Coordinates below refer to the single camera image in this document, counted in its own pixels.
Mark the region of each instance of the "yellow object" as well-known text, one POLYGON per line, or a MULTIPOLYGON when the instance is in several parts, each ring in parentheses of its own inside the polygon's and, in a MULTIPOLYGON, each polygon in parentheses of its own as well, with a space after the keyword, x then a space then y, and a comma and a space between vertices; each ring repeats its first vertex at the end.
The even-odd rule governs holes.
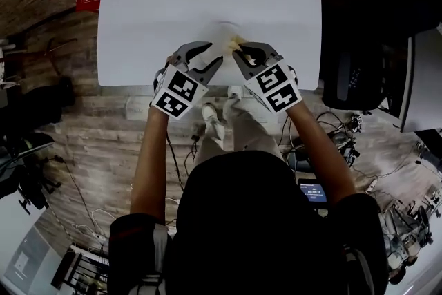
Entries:
MULTIPOLYGON (((241 36, 235 35, 231 38, 231 41, 227 45, 227 55, 232 55, 235 50, 241 50, 240 44, 248 42, 246 39, 243 39, 241 36)), ((244 55, 249 63, 254 64, 254 60, 249 55, 244 55)))

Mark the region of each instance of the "electronic device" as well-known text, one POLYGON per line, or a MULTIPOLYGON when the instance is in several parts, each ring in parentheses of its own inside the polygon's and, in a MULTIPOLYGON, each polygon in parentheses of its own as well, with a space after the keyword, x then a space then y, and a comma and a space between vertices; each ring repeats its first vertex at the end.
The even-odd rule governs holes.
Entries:
POLYGON ((299 189, 307 196, 313 208, 328 209, 327 197, 323 186, 318 180, 313 178, 300 178, 298 180, 299 189))

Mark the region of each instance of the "pants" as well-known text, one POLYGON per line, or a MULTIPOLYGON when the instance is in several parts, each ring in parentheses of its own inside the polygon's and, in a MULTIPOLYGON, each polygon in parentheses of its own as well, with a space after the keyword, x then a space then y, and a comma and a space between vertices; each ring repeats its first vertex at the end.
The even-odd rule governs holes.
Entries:
MULTIPOLYGON (((255 121, 249 112, 238 108, 239 104, 240 100, 236 97, 229 98, 223 110, 225 120, 233 129, 233 150, 264 151, 283 160, 273 137, 268 134, 260 123, 255 121)), ((196 155, 195 166, 215 156, 231 152, 223 150, 216 142, 216 129, 214 126, 220 123, 214 121, 208 124, 212 124, 212 126, 206 127, 206 135, 196 155)))

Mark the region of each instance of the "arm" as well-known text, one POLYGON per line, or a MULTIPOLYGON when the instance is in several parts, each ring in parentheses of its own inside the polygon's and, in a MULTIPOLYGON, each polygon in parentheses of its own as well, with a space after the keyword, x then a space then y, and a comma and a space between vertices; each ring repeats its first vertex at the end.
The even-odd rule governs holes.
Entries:
POLYGON ((292 106, 287 114, 305 144, 316 177, 324 187, 330 205, 356 193, 352 174, 333 142, 315 120, 305 103, 292 106))
POLYGON ((166 134, 168 115, 150 107, 133 181, 131 213, 145 213, 164 223, 166 134))

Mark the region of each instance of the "person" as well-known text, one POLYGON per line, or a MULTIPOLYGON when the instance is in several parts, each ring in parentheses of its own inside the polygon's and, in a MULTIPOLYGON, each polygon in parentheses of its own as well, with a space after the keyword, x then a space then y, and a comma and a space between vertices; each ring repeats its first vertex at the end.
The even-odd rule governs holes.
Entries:
POLYGON ((149 108, 130 214, 110 229, 108 293, 384 294, 378 205, 356 193, 349 167, 305 103, 287 114, 325 190, 326 218, 296 186, 276 141, 242 106, 240 90, 230 88, 223 115, 233 129, 232 152, 223 149, 216 110, 202 107, 206 133, 173 239, 165 226, 169 117, 149 108), (357 266, 349 263, 355 259, 357 266))

